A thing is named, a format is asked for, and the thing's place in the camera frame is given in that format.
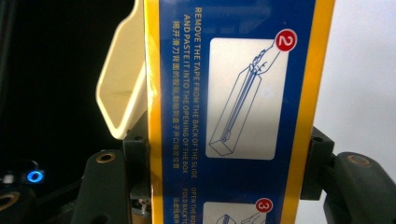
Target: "red circle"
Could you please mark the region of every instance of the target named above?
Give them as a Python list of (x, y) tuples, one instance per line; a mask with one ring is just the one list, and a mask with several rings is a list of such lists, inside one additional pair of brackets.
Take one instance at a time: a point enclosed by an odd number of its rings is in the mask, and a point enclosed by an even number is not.
[(291, 51), (297, 45), (297, 34), (291, 29), (284, 29), (277, 33), (276, 46), (282, 51)]
[(270, 199), (261, 198), (256, 202), (256, 209), (261, 213), (269, 213), (273, 209), (274, 204)]

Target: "blue led light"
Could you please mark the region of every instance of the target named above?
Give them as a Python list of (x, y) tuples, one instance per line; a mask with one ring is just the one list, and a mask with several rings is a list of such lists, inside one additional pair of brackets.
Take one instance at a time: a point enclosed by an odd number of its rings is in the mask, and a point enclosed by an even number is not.
[(43, 180), (44, 175), (43, 173), (39, 172), (39, 171), (31, 171), (28, 175), (27, 175), (27, 180), (31, 183), (38, 183), (41, 180)]

